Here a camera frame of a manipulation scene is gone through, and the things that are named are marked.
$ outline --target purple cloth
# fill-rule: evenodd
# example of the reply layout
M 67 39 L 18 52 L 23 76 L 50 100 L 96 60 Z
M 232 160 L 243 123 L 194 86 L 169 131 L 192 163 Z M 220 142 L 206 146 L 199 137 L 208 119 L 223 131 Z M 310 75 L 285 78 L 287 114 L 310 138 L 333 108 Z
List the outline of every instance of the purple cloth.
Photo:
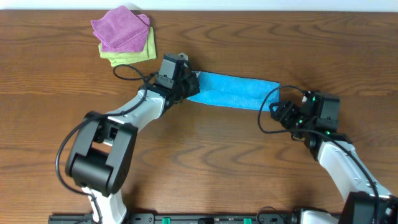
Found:
M 141 52 L 149 31 L 149 18 L 134 15 L 125 6 L 108 11 L 100 20 L 91 21 L 94 35 L 102 42 L 103 52 Z

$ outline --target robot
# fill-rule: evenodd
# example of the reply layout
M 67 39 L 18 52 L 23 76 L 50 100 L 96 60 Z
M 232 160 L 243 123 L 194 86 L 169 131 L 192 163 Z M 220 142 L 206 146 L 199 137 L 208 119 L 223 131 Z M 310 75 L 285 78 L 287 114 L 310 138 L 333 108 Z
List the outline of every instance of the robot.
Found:
M 293 212 L 259 212 L 257 216 L 164 216 L 129 213 L 123 204 L 120 189 L 127 177 L 137 134 L 174 104 L 200 92 L 197 74 L 192 71 L 185 54 L 165 54 L 157 73 L 149 77 L 139 74 L 144 80 L 144 85 L 140 87 L 136 97 L 119 109 L 106 114 L 94 111 L 87 113 L 84 122 L 68 135 L 70 138 L 78 131 L 65 172 L 81 187 L 82 192 L 68 186 L 59 173 L 60 153 L 68 138 L 58 151 L 58 178 L 69 190 L 87 195 L 93 213 L 75 216 L 52 215 L 49 216 L 49 224 L 398 223 L 397 198 L 370 174 L 347 135 L 337 132 L 340 99 L 320 91 L 303 91 L 296 86 L 280 86 L 267 95 L 259 110 L 260 130 L 266 134 L 290 132 L 293 140 L 304 142 L 313 158 L 327 170 L 340 191 L 345 201 L 341 215 L 331 215 L 316 208 L 298 208 Z M 152 77 L 155 81 L 150 84 L 149 80 Z M 292 101 L 271 104 L 271 118 L 280 122 L 285 130 L 266 131 L 261 126 L 262 108 L 271 93 L 281 88 L 300 90 L 303 94 L 303 104 L 301 107 Z M 112 149 L 110 153 L 97 150 L 92 146 L 93 142 L 107 144 Z

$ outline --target stacked cloth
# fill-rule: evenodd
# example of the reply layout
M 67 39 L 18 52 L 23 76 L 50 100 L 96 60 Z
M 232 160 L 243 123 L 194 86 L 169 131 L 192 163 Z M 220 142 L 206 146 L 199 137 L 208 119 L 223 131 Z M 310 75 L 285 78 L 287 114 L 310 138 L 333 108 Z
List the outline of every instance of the stacked cloth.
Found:
M 154 30 L 146 15 L 136 16 L 120 6 L 91 21 L 91 25 L 101 41 L 101 58 L 108 59 L 113 67 L 156 58 Z

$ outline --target white background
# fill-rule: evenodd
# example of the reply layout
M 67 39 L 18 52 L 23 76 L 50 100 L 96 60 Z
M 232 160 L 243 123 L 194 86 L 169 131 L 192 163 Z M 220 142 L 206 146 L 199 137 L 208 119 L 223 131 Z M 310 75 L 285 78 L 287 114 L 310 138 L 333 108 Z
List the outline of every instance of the white background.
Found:
M 268 10 L 398 12 L 398 0 L 0 0 L 0 9 Z

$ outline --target wooden table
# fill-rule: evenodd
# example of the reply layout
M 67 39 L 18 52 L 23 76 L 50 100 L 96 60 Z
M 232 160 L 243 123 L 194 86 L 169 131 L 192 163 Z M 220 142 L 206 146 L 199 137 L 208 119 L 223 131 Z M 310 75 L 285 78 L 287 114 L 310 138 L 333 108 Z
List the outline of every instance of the wooden table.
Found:
M 144 12 L 166 52 L 193 67 L 341 96 L 340 131 L 389 190 L 398 192 L 398 14 L 345 12 Z M 114 110 L 140 82 L 115 78 L 98 54 L 91 19 L 105 11 L 0 11 L 0 223 L 46 223 L 90 212 L 64 189 L 56 151 L 89 110 Z M 298 99 L 296 91 L 282 98 Z M 184 101 L 140 132 L 126 183 L 131 210 L 256 213 L 264 205 L 339 212 L 326 171 L 288 134 L 265 135 L 257 111 Z M 267 129 L 281 126 L 264 116 Z M 62 156 L 62 166 L 71 142 Z

